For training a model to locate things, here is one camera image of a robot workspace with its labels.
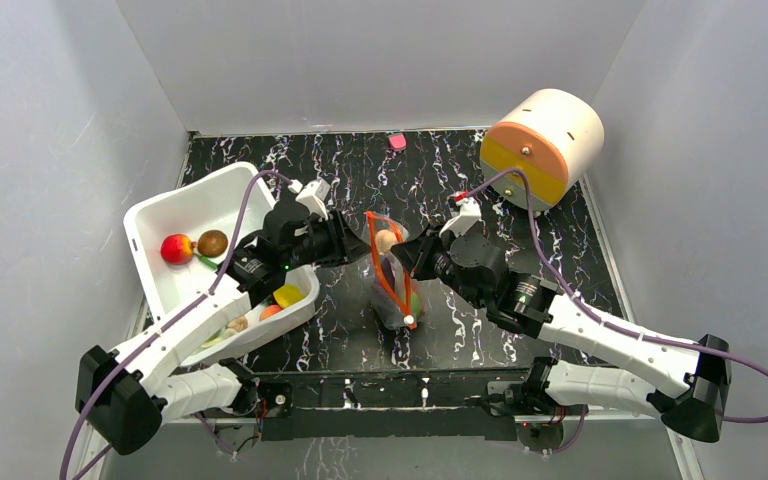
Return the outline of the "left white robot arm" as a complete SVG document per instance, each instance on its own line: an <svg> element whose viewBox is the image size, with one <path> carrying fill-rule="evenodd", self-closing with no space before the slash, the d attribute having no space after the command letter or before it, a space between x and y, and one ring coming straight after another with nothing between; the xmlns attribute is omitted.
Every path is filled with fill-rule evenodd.
<svg viewBox="0 0 768 480"><path fill-rule="evenodd" d="M216 285L112 351L94 346L82 356L76 393L82 419L118 454L129 455L172 420L213 408L250 414L259 391L233 360L186 374L176 369L220 328L267 300L288 273L348 265L370 251L340 212L277 203L261 229L228 250Z"/></svg>

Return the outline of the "red yellow toy pomegranate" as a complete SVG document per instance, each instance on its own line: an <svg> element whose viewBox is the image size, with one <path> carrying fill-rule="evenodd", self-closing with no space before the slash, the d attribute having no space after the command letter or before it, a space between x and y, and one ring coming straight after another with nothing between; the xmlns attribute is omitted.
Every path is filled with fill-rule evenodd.
<svg viewBox="0 0 768 480"><path fill-rule="evenodd" d="M184 234L167 236L160 245L160 256L169 265L185 265L195 255L197 243Z"/></svg>

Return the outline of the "clear zip bag orange zipper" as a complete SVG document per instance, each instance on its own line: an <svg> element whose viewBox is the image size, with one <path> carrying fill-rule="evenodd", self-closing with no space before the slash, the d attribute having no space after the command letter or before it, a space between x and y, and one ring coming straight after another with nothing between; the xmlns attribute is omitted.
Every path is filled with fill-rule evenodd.
<svg viewBox="0 0 768 480"><path fill-rule="evenodd" d="M367 298L374 312L388 330L419 326L424 303L414 281L392 253L392 247L409 238L399 222L380 213L367 211L362 238L371 248L371 266L364 273Z"/></svg>

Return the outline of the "green toy custard apple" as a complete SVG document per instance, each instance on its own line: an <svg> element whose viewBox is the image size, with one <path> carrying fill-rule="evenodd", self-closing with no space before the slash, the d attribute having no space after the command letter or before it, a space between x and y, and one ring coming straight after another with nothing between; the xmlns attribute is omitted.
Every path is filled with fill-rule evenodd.
<svg viewBox="0 0 768 480"><path fill-rule="evenodd" d="M423 302L416 291L410 292L411 315L419 318L423 314Z"/></svg>

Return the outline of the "purple toy eggplant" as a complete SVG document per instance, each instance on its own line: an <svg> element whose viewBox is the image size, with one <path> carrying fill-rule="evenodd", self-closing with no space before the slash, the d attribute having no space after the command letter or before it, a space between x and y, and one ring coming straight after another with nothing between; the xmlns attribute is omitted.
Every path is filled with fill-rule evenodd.
<svg viewBox="0 0 768 480"><path fill-rule="evenodd" d="M391 299L398 299L399 291L396 285L396 276L393 271L393 265L388 257L381 257L379 259L379 268L376 276L381 291Z"/></svg>

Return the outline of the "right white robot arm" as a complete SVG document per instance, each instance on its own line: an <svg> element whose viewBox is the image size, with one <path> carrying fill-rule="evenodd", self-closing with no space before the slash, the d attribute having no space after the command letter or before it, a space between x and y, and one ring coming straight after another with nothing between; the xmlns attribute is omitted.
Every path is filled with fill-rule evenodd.
<svg viewBox="0 0 768 480"><path fill-rule="evenodd" d="M704 336L701 345L715 352L701 353L693 342L658 337L609 314L591 318L557 284L509 266L478 234L449 239L428 228L390 253L412 279L440 281L497 326L606 363L538 357L522 383L489 386L489 409L514 416L598 405L658 418L693 440L720 440L731 382L724 340Z"/></svg>

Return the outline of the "tan toy garlic bulb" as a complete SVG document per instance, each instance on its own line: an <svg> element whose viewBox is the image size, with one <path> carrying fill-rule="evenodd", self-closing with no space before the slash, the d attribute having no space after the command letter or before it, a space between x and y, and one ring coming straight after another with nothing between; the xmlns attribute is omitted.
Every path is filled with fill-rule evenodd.
<svg viewBox="0 0 768 480"><path fill-rule="evenodd" d="M379 230L374 236L376 251L379 255L387 255L392 247L399 242L396 232L389 229Z"/></svg>

